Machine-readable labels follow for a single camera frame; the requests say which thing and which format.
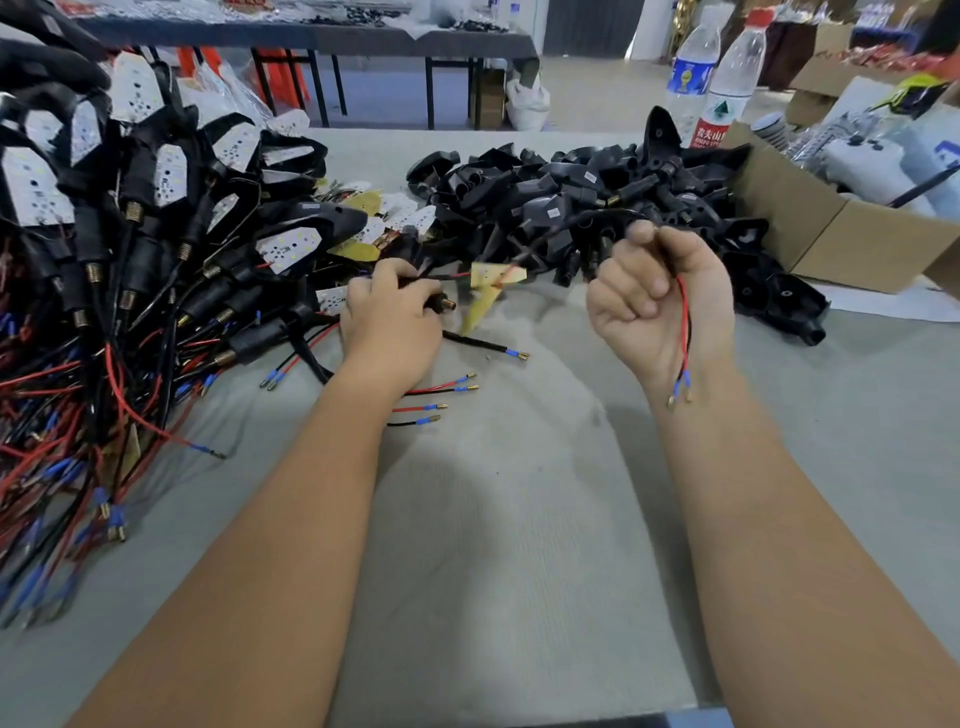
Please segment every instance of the white bag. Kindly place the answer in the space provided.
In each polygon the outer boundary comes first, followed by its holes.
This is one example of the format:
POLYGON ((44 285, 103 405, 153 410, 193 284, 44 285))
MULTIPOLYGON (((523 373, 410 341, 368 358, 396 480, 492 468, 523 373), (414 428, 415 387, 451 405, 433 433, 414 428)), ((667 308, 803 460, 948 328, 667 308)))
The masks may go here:
POLYGON ((534 87, 521 85, 519 79, 507 82, 507 116, 518 132, 539 132, 550 114, 550 92, 540 85, 540 76, 534 87))

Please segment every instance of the black cable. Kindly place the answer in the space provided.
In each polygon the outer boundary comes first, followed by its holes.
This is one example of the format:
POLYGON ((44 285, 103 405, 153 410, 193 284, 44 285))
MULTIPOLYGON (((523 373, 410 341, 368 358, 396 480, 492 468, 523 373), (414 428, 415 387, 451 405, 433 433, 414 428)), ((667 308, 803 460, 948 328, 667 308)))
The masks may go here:
POLYGON ((510 348, 505 347, 502 344, 494 344, 490 341, 484 341, 483 339, 474 339, 469 336, 463 336, 459 333, 453 333, 453 331, 444 331, 444 339, 448 341, 455 341, 458 344, 466 344, 469 347, 489 349, 491 352, 506 353, 507 349, 510 348))

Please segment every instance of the pile of black plastic parts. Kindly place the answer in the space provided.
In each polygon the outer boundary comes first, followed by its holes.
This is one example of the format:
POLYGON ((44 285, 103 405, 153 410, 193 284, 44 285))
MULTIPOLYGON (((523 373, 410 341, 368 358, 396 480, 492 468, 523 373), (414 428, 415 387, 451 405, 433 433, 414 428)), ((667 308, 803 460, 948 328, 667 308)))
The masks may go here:
POLYGON ((642 146, 581 147, 544 159, 513 144, 460 163, 435 152, 407 174, 411 191, 437 208, 433 265, 513 262, 528 279, 552 271, 568 286, 596 275, 613 243, 637 219, 696 231, 730 273, 736 310, 815 346, 829 302, 783 271, 762 247, 766 220, 737 216, 729 184, 750 154, 686 150, 670 114, 655 107, 642 146))

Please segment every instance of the finger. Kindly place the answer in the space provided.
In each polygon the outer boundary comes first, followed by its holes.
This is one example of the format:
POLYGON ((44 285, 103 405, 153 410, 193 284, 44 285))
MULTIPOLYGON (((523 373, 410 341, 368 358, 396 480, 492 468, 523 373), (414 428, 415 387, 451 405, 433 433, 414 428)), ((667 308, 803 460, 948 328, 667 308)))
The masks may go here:
POLYGON ((363 305, 370 297, 371 288, 372 283, 368 278, 350 279, 347 284, 347 308, 355 312, 357 306, 363 305))
POLYGON ((720 259, 696 232, 658 228, 657 242, 674 260, 678 271, 692 272, 720 265, 720 259))
POLYGON ((657 239, 657 226, 649 220, 637 220, 627 228, 626 240, 635 246, 650 246, 657 239))
POLYGON ((587 286, 587 311, 590 316, 604 315, 617 321, 636 320, 627 302, 600 279, 593 279, 587 286))
POLYGON ((373 291, 383 289, 397 289, 399 278, 414 279, 417 269, 403 258, 388 257, 377 262, 373 268, 373 291))
POLYGON ((426 300, 435 293, 441 293, 444 287, 438 280, 420 279, 415 280, 403 289, 403 298, 409 301, 414 308, 423 309, 426 300))
POLYGON ((646 248, 638 248, 627 240, 621 240, 613 246, 613 257, 652 298, 663 298, 670 290, 666 268, 646 248))
POLYGON ((657 315, 657 302, 650 298, 640 282, 627 273, 616 258, 609 257, 597 269, 597 277, 613 289, 640 318, 657 315))

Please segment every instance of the forearm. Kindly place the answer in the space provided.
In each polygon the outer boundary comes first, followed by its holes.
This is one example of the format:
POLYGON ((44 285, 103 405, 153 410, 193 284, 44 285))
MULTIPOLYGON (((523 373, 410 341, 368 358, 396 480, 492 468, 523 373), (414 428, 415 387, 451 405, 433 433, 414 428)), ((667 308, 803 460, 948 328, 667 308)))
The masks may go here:
POLYGON ((722 365, 695 382, 694 402, 655 410, 738 728, 960 725, 960 669, 810 484, 742 376, 722 365))
POLYGON ((70 726, 323 723, 389 398, 342 371, 264 487, 70 726))

